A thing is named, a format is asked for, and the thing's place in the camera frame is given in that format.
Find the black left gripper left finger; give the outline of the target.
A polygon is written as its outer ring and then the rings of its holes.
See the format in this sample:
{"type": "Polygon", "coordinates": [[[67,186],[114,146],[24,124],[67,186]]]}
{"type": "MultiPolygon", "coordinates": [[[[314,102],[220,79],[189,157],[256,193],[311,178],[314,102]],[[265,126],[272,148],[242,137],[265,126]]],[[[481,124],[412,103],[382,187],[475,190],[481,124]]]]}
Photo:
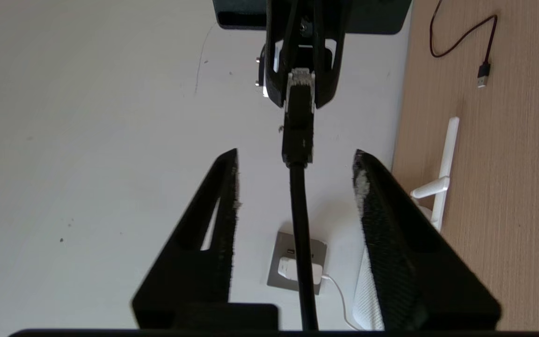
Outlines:
{"type": "Polygon", "coordinates": [[[278,330],[272,304],[230,303],[238,151],[216,158],[132,300],[141,329],[278,330]]]}

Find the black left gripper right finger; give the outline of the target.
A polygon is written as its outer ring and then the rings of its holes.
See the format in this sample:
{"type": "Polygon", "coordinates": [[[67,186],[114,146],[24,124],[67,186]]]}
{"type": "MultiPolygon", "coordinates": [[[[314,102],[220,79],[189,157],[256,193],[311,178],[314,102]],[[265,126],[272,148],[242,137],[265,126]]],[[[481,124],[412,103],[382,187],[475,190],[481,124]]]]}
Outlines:
{"type": "Polygon", "coordinates": [[[499,302],[375,156],[353,186],[385,330],[495,330],[499,302]]]}

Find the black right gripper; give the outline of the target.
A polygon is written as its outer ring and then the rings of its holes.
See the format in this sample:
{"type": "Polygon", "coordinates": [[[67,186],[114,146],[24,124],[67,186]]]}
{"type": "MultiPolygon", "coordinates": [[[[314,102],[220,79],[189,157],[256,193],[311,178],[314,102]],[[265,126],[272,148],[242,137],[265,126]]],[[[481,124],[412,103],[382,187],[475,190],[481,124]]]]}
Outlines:
{"type": "MultiPolygon", "coordinates": [[[[320,109],[334,98],[347,34],[392,36],[400,32],[410,0],[300,0],[304,19],[314,23],[315,103],[320,109]],[[336,43],[327,67],[326,40],[336,43]]],[[[268,98],[282,108],[287,75],[296,56],[297,0],[214,0],[217,23],[223,29],[266,30],[265,87],[268,98]]]]}

